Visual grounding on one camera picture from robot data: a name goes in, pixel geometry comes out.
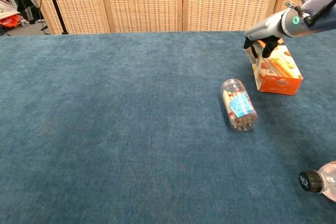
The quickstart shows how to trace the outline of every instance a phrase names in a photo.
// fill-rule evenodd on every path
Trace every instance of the black pole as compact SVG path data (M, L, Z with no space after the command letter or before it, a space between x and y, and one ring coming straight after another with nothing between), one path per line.
M65 27L63 18L62 18L62 14L61 11L59 10L58 4L56 0L52 0L52 3L54 4L55 10L57 12L57 16L59 19L59 22L61 23L62 29L63 29L63 33L62 34L68 34L67 28Z

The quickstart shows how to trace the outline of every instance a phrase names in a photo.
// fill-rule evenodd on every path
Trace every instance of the plastic bottle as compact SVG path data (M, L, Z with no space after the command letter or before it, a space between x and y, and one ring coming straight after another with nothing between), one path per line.
M336 161L323 165L318 171L300 173L299 181L303 190L323 193L336 202Z
M221 91L231 127L235 131L252 130L258 115L242 82L238 79L226 80Z

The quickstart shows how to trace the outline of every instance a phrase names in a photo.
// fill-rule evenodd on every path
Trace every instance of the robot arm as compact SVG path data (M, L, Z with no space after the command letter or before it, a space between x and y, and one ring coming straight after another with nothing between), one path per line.
M267 58L284 36L302 37L336 29L336 0L302 0L302 6L291 2L286 6L289 8L269 16L245 32L244 50L252 63L257 58L253 48L256 40L266 44L262 56Z

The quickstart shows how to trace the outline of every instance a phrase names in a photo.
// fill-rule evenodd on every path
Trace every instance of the black bottle cap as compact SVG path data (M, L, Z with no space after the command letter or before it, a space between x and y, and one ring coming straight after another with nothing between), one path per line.
M315 170L302 172L299 175L300 186L305 191L320 193L323 189L323 182L320 174Z

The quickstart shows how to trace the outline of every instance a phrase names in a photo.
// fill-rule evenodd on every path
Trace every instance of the orange box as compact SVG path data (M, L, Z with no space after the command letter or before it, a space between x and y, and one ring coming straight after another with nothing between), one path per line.
M253 47L258 55L256 64L252 65L257 89L260 92L296 94L303 77L283 39L279 39L269 58L261 56L265 47L262 41L254 42Z

